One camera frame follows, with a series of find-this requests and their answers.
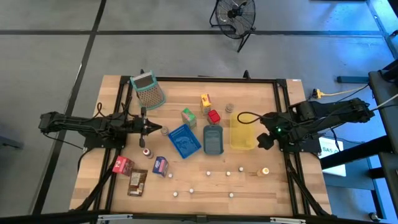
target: red package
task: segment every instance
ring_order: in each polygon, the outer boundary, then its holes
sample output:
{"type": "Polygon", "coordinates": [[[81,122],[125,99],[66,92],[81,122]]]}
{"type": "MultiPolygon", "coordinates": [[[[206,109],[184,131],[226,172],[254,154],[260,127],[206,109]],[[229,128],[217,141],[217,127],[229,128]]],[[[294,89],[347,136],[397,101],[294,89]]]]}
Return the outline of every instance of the red package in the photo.
{"type": "Polygon", "coordinates": [[[131,175],[131,170],[134,167],[134,162],[123,156],[118,156],[114,163],[113,172],[117,174],[124,174],[126,176],[131,175]]]}
{"type": "Polygon", "coordinates": [[[220,116],[218,115],[216,110],[211,110],[208,113],[207,120],[210,124],[219,124],[220,123],[220,116]]]}

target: small bottle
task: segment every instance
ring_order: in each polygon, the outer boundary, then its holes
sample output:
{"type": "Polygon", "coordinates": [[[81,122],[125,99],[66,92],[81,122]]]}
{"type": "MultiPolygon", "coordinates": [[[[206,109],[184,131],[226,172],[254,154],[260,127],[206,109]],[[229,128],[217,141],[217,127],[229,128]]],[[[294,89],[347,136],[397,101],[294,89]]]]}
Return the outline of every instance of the small bottle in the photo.
{"type": "Polygon", "coordinates": [[[166,126],[163,126],[160,132],[162,133],[163,136],[166,136],[169,134],[169,129],[166,126]]]}
{"type": "Polygon", "coordinates": [[[257,171],[257,176],[259,177],[265,177],[267,174],[269,174],[269,169],[266,167],[257,171]]]}
{"type": "Polygon", "coordinates": [[[228,104],[225,106],[225,111],[226,111],[227,113],[231,113],[233,110],[234,110],[234,105],[233,105],[232,103],[228,103],[228,104]]]}
{"type": "Polygon", "coordinates": [[[142,153],[144,153],[144,155],[148,158],[148,159],[152,159],[154,157],[154,154],[152,153],[151,150],[149,149],[144,149],[142,151],[142,153]]]}

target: concrete floor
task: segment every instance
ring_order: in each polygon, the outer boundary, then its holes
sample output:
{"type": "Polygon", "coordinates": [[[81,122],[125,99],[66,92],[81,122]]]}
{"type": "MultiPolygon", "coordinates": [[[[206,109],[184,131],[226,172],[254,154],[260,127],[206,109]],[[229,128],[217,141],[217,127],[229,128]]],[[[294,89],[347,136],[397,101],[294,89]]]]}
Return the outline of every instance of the concrete floor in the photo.
{"type": "MultiPolygon", "coordinates": [[[[386,0],[372,3],[387,31],[398,27],[386,0]]],[[[100,0],[3,0],[0,30],[90,30],[99,4],[100,0]]],[[[210,30],[213,4],[108,1],[99,30],[210,30]]],[[[365,2],[258,0],[256,9],[257,30],[378,30],[365,2]]],[[[0,217],[30,212],[52,145],[37,129],[39,116],[65,109],[87,41],[87,35],[0,35],[0,131],[25,144],[20,151],[0,150],[0,217]]],[[[158,76],[194,77],[241,77],[247,69],[255,78],[302,79],[309,94],[312,88],[325,93],[357,88],[360,85],[338,84],[335,78],[364,76],[393,61],[384,39],[377,36],[254,35],[237,54],[238,44],[223,35],[97,35],[73,115],[93,114],[103,75],[134,75],[140,68],[158,76]]],[[[369,88],[356,96],[375,105],[369,88]]],[[[385,134],[379,116],[366,124],[346,124],[336,133],[352,141],[385,134]]],[[[76,133],[69,132],[66,140],[83,144],[76,133]]],[[[80,154],[79,149],[63,146],[45,213],[67,211],[80,154]]],[[[379,185],[386,189],[382,181],[379,185]]],[[[369,191],[328,187],[328,193],[339,217],[368,220],[367,214],[374,211],[369,191]]],[[[387,221],[396,222],[389,196],[383,195],[383,200],[387,221]]]]}

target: yellow box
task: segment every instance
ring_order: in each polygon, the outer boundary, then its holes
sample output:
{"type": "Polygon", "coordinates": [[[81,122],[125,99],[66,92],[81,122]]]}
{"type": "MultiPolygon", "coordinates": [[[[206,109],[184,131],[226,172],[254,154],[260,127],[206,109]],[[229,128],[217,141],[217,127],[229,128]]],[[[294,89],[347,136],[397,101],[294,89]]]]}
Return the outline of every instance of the yellow box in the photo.
{"type": "Polygon", "coordinates": [[[200,95],[200,108],[203,115],[207,115],[211,111],[210,95],[205,93],[200,95]]]}

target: fan stand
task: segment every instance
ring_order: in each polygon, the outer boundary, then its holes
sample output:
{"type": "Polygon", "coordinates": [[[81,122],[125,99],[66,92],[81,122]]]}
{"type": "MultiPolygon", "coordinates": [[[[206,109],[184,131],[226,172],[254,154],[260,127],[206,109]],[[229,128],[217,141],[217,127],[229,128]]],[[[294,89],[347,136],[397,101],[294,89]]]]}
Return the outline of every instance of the fan stand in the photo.
{"type": "MultiPolygon", "coordinates": [[[[225,24],[225,25],[219,25],[219,24],[218,24],[218,25],[214,25],[214,24],[211,23],[211,19],[212,19],[213,16],[214,16],[214,13],[215,13],[215,11],[216,11],[216,9],[217,9],[217,5],[218,5],[218,2],[219,2],[219,1],[220,1],[220,0],[217,0],[216,5],[214,6],[213,12],[211,13],[211,16],[210,16],[210,19],[209,19],[209,23],[210,23],[211,27],[227,26],[227,27],[230,27],[232,30],[234,30],[233,32],[236,32],[235,27],[233,27],[232,25],[229,25],[229,24],[225,24]]],[[[238,47],[238,53],[241,51],[243,45],[246,43],[246,41],[248,40],[248,38],[250,37],[250,35],[251,35],[255,30],[256,30],[255,27],[250,28],[250,31],[249,31],[249,33],[246,35],[246,38],[245,38],[245,37],[242,37],[241,43],[239,44],[239,47],[238,47]]]]}

